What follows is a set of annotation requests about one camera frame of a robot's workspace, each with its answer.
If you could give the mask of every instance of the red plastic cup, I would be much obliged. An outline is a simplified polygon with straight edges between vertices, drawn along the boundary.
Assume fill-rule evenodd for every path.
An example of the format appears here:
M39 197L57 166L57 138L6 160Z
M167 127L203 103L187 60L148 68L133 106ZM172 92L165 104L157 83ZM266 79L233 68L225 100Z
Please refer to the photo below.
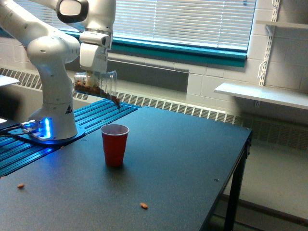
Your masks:
M119 124L108 124L102 126L101 132L106 164L112 167L121 166L129 128Z

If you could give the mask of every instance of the teal window frame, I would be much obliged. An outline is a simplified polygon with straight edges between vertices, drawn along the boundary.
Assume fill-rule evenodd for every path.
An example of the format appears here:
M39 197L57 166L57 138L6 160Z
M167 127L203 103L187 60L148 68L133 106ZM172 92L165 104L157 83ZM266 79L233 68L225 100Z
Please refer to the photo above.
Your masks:
M79 32L64 31L79 39ZM0 28L0 36L8 37ZM196 64L218 64L244 67L247 59L246 51L226 51L211 48L198 48L148 42L127 38L113 38L112 51L136 55L145 55L157 59L168 59L176 62L190 62Z

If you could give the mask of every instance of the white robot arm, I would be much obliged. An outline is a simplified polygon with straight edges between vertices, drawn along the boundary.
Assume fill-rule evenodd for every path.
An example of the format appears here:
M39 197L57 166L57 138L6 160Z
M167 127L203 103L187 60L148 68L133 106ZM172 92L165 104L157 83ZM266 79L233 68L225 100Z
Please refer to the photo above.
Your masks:
M80 55L80 66L91 75L107 69L116 0L32 0L57 11L59 19L83 31L77 39L40 21L13 0L0 0L0 27L27 47L43 85L43 105L30 119L45 121L33 134L42 141L69 139L77 134L72 82L65 64Z

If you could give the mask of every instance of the window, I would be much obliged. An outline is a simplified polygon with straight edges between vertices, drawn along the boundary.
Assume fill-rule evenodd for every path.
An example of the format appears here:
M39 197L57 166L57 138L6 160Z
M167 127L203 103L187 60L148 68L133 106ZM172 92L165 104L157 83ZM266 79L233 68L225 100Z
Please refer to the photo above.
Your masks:
M62 30L54 11L15 0L42 21ZM245 60L256 0L117 0L114 44L241 57Z
M116 37L246 51L256 0L117 0Z

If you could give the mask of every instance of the black cable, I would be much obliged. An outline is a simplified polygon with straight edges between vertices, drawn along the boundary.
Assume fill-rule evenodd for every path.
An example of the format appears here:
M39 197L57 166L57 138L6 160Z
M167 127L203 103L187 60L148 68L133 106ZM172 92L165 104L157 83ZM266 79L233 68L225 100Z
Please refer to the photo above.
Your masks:
M14 137L14 136L21 136L21 135L26 135L26 134L31 134L31 132L25 132L25 133L19 133L19 134L0 135L0 137Z
M12 131L12 130L18 129L18 128L21 128L21 125L10 127L10 128L1 129L0 133L5 133L5 132L8 132L8 131Z

